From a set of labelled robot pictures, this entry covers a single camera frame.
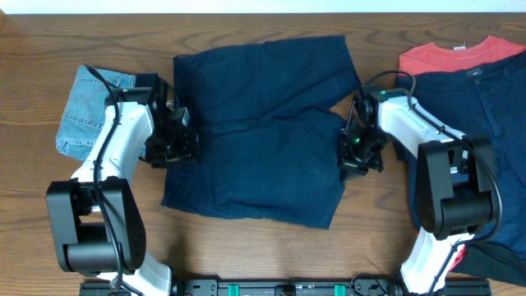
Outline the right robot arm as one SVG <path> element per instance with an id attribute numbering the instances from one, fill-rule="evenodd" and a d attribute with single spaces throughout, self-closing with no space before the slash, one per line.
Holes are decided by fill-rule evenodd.
<path id="1" fill-rule="evenodd" d="M 409 257 L 392 280 L 370 278 L 369 294 L 445 294 L 448 270 L 459 251 L 493 235 L 500 226 L 501 193 L 493 149 L 484 137 L 469 139 L 427 112 L 411 91 L 362 86 L 339 139 L 339 167 L 363 176 L 383 169 L 381 152 L 398 142 L 417 161 L 414 210 L 420 223 Z"/>

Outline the folded light blue jeans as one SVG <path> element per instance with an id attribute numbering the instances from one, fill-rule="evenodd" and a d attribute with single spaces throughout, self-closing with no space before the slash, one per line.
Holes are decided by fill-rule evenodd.
<path id="1" fill-rule="evenodd" d="M 55 137 L 59 153 L 86 160 L 104 125 L 107 97 L 104 84 L 79 66 Z"/>

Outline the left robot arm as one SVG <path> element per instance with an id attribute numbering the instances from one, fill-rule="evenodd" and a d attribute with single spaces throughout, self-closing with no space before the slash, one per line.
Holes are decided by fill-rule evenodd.
<path id="1" fill-rule="evenodd" d="M 131 88 L 102 81 L 105 121 L 94 147 L 67 180 L 46 192 L 58 264 L 83 275 L 81 295 L 182 295 L 171 267 L 147 250 L 131 190 L 139 162 L 169 169 L 199 159 L 199 137 L 173 87 L 141 73 Z"/>

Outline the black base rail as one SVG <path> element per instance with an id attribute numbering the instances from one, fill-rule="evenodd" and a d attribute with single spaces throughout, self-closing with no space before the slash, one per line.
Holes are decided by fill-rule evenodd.
<path id="1" fill-rule="evenodd" d="M 398 278 L 359 274 L 349 281 L 248 281 L 248 280 L 176 280 L 168 295 L 184 296 L 402 296 Z M 109 284 L 102 281 L 81 283 L 80 296 L 112 295 Z M 430 295 L 491 296 L 487 280 L 447 280 L 445 287 Z"/>

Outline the navy blue shorts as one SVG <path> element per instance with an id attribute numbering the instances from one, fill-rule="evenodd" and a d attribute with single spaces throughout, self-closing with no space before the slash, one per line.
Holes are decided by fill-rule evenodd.
<path id="1" fill-rule="evenodd" d="M 342 35 L 234 45 L 173 59 L 200 158 L 169 169 L 164 206 L 328 229 L 344 193 L 333 107 L 360 84 Z"/>

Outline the red t-shirt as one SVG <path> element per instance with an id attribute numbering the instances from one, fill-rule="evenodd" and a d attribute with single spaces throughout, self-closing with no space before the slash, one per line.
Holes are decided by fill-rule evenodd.
<path id="1" fill-rule="evenodd" d="M 497 62 L 525 51 L 522 44 L 488 35 L 471 48 L 465 45 L 444 49 L 433 42 L 399 55 L 399 70 L 419 75 L 428 72 L 456 72 L 482 64 Z"/>

